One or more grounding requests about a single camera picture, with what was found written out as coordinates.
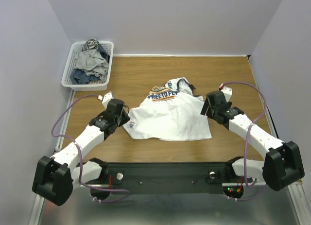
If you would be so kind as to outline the white printed tank top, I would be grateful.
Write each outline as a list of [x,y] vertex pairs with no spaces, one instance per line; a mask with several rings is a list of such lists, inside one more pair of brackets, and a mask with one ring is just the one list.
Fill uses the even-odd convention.
[[193,141],[212,137],[208,119],[201,115],[204,98],[185,77],[155,86],[138,107],[129,110],[123,125],[133,139]]

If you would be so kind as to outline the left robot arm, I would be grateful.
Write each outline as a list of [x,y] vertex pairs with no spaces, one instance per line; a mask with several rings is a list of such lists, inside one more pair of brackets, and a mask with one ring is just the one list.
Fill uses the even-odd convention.
[[108,164],[92,159],[83,163],[83,157],[104,142],[116,129],[129,121],[123,101],[104,97],[105,111],[93,118],[85,130],[60,152],[51,157],[43,156],[37,163],[32,191],[57,206],[63,205],[72,192],[88,182],[108,182],[102,191],[113,192],[112,176]]

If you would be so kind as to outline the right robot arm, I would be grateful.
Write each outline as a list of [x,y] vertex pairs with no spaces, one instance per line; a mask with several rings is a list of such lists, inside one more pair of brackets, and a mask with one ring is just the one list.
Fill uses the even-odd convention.
[[242,110],[232,107],[231,95],[232,90],[228,87],[208,93],[201,115],[243,138],[263,160],[250,160],[246,156],[231,160],[224,168],[225,179],[253,178],[264,181],[274,191],[302,179],[305,171],[298,145],[275,138],[254,124]]

